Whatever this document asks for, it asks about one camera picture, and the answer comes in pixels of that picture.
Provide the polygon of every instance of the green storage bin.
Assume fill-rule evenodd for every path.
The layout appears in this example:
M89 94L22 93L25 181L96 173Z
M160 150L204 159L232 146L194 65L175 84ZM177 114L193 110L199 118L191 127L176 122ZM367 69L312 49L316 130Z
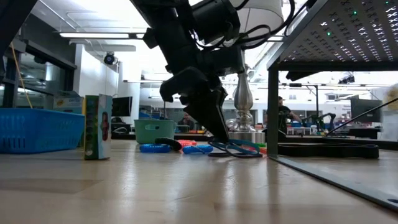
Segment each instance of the green storage bin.
M157 138L174 139L174 132L177 125L171 120L134 120L136 129L136 141L139 144L155 143Z

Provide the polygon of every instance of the cardboard box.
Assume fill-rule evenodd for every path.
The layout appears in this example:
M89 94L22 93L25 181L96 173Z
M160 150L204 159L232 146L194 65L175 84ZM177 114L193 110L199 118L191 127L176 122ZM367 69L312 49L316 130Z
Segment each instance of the cardboard box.
M83 114L84 97L75 91L59 91L54 96L53 109L55 111Z
M86 96L85 159L111 157L112 96Z

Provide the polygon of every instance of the blue plastic basket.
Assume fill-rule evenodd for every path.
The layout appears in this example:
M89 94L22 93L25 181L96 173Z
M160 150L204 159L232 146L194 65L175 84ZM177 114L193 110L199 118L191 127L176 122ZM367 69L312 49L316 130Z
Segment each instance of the blue plastic basket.
M292 122L292 127L293 128L300 128L302 125L299 122Z
M77 147L82 114L37 109L0 109L0 153L34 154Z

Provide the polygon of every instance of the blue rubber band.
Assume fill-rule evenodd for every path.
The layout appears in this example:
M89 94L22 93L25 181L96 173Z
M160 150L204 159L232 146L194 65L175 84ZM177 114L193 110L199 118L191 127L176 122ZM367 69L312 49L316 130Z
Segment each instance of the blue rubber band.
M199 146L185 146L182 151L185 154L209 154L213 151L213 146L199 145Z
M168 153L171 147L166 144L143 144L139 147L142 153Z

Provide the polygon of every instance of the fluorescent light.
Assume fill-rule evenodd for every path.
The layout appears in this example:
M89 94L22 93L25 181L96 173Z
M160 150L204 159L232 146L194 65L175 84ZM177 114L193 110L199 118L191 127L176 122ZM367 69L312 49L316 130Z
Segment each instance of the fluorescent light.
M163 83L164 81L162 80L123 80L123 82L128 82L128 83Z
M71 32L60 33L64 38L84 38L84 39L128 39L129 34L126 33L84 33Z

